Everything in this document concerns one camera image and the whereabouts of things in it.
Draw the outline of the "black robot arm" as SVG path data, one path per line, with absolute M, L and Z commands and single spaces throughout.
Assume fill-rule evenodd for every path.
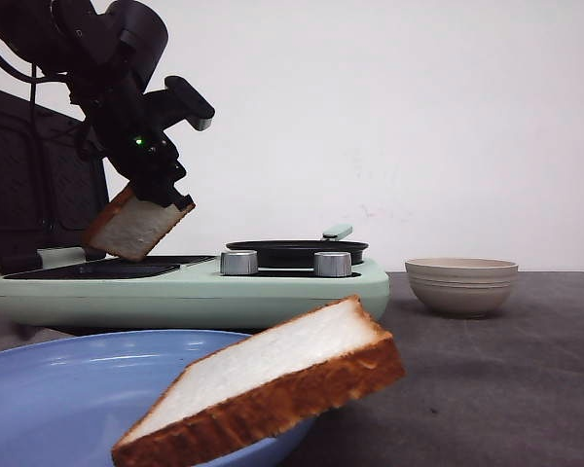
M 85 115 L 74 135 L 82 158 L 107 158 L 140 200 L 193 207 L 174 187 L 186 174 L 165 130 L 182 120 L 208 127 L 213 108 L 182 77 L 164 90 L 147 85 L 167 44 L 164 22 L 138 1 L 114 1 L 99 14 L 89 1 L 0 1 L 0 39 L 42 76 L 0 67 L 30 85 L 64 83 Z

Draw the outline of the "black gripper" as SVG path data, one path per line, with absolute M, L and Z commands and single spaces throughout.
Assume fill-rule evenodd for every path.
M 142 88 L 130 74 L 115 82 L 71 78 L 72 102 L 84 112 L 97 141 L 136 197 L 178 210 L 188 206 L 174 183 L 185 175 L 178 152 L 149 112 Z

